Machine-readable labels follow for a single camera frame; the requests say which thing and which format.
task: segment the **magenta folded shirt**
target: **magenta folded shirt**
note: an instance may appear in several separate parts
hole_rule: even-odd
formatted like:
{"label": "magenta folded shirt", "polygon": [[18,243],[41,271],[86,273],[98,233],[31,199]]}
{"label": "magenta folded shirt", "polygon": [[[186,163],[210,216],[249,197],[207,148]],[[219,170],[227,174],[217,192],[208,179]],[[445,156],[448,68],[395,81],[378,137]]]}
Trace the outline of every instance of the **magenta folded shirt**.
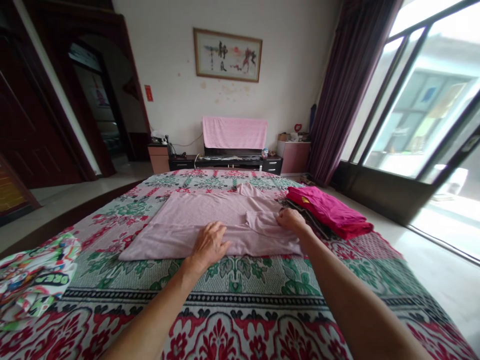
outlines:
{"label": "magenta folded shirt", "polygon": [[233,193],[173,192],[118,259],[186,258],[192,254],[199,230],[212,221],[226,226],[223,241],[232,242],[227,255],[303,255],[297,236],[277,223],[281,208],[249,183]]}

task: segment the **wooden door frame arch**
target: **wooden door frame arch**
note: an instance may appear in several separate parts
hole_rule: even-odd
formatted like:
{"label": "wooden door frame arch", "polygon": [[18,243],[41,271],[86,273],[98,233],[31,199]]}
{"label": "wooden door frame arch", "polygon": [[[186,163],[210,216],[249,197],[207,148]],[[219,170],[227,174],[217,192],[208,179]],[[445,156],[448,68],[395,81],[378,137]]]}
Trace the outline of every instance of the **wooden door frame arch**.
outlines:
{"label": "wooden door frame arch", "polygon": [[128,59],[133,81],[138,94],[143,120],[147,132],[150,123],[147,115],[142,88],[135,65],[135,59],[128,37],[127,25],[122,15],[104,10],[92,10],[78,6],[38,0],[24,0],[31,20],[45,51],[55,68],[78,123],[95,156],[102,176],[115,174],[107,148],[97,130],[97,124],[90,111],[74,67],[68,56],[71,43],[80,36],[93,34],[112,41]]}

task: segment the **red patterned bedspread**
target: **red patterned bedspread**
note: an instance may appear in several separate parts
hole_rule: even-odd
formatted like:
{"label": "red patterned bedspread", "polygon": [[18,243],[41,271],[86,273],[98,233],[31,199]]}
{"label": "red patterned bedspread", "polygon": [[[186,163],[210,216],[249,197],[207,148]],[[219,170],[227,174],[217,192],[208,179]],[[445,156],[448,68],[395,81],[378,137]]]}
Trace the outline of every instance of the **red patterned bedspread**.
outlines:
{"label": "red patterned bedspread", "polygon": [[[2,359],[94,359],[165,286],[181,260],[118,261],[170,193],[254,187],[284,199],[300,186],[265,172],[179,170],[154,175],[65,232],[83,244],[63,298],[38,321],[0,333]],[[435,359],[475,359],[451,319],[402,256],[375,232],[323,242]],[[230,256],[200,279],[171,327],[163,359],[349,359],[351,354],[300,256]]]}

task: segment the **wooden door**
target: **wooden door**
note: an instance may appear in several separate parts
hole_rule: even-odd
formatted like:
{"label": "wooden door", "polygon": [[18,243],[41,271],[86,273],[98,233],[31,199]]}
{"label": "wooden door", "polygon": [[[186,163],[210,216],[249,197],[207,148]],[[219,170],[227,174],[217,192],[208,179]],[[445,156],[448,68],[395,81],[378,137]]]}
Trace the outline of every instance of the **wooden door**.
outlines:
{"label": "wooden door", "polygon": [[0,54],[0,152],[29,189],[82,182],[7,36]]}

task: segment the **framed painting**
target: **framed painting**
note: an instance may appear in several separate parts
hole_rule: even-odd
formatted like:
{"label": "framed painting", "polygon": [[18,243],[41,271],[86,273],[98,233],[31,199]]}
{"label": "framed painting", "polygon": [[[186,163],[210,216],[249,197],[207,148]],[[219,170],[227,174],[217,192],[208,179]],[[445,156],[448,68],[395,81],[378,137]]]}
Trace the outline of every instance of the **framed painting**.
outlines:
{"label": "framed painting", "polygon": [[259,82],[262,40],[193,29],[197,76]]}

